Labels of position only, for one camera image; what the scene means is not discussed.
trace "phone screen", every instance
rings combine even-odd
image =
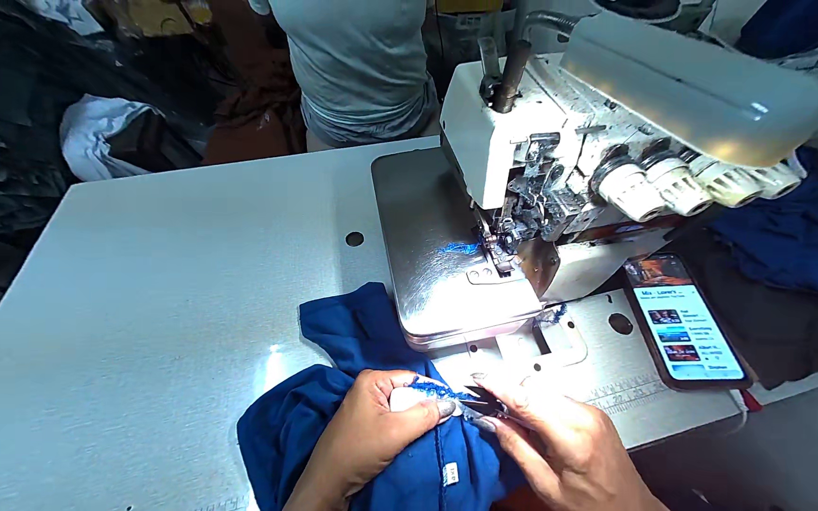
[[[623,269],[671,378],[744,378],[744,369],[677,256],[628,261]]]

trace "gray t-shirt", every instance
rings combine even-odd
[[[426,0],[249,0],[289,37],[302,113],[329,145],[420,131],[437,109],[422,43]]]

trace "industrial sewing machine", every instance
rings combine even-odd
[[[416,350],[500,339],[710,205],[777,198],[805,177],[792,155],[818,128],[814,78],[608,13],[527,20],[569,35],[566,51],[519,41],[501,72],[483,40],[482,62],[453,74],[441,147],[372,165]]]

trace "smartphone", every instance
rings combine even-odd
[[[675,254],[623,264],[624,288],[659,376],[676,390],[749,388],[749,372]]]

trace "white cloth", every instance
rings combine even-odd
[[[88,94],[67,108],[59,125],[59,137],[62,156],[72,174],[82,181],[150,174],[140,167],[110,157],[107,142],[109,136],[125,129],[128,123],[147,110],[159,113],[144,103]]]
[[[329,145],[421,130],[437,109],[422,42],[426,0],[249,0],[289,38],[308,128]]]
[[[41,17],[68,25],[80,35],[103,32],[103,28],[87,9],[83,0],[20,0],[28,9]]]

